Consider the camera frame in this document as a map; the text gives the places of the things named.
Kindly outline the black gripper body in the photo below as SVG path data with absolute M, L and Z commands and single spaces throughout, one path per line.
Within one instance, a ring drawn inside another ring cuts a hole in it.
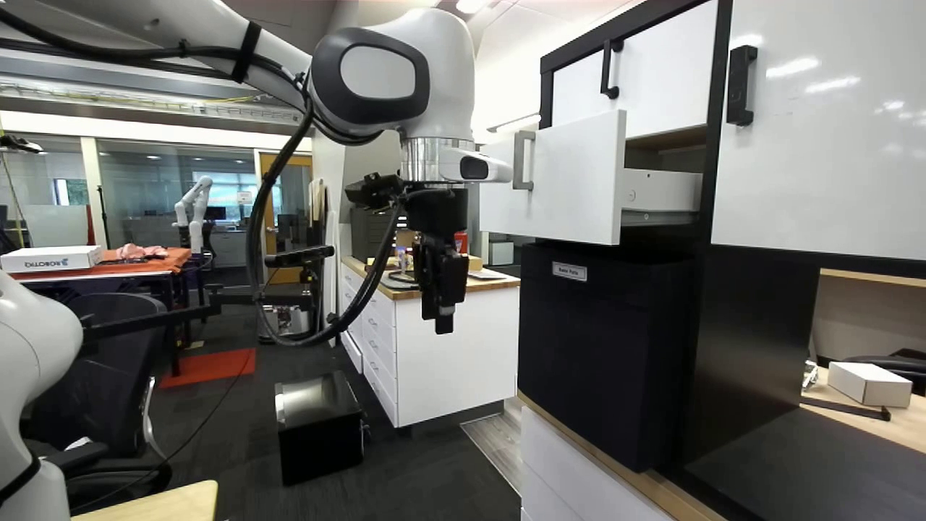
M 455 238 L 465 228 L 462 189 L 413 185 L 406 198 L 407 228 L 413 243 L 413 278 L 422 296 L 422 317 L 435 319 L 442 308 L 465 299 L 468 257 L 458 251 Z

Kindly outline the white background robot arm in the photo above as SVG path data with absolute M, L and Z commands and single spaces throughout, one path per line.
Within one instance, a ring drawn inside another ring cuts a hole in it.
M 212 181 L 199 181 L 174 204 L 174 225 L 189 233 L 189 250 L 194 256 L 199 256 L 205 247 L 209 194 Z

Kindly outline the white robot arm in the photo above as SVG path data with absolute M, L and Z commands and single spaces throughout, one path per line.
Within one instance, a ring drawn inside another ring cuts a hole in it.
M 475 55 L 462 20 L 411 10 L 375 26 L 325 34 L 310 52 L 236 14 L 222 0 L 45 0 L 56 10 L 135 34 L 121 58 L 197 58 L 304 111 L 304 126 L 341 146 L 384 130 L 407 150 L 471 140 Z M 0 519 L 66 521 L 64 471 L 38 457 L 19 416 L 73 369 L 84 341 L 57 302 L 0 276 Z

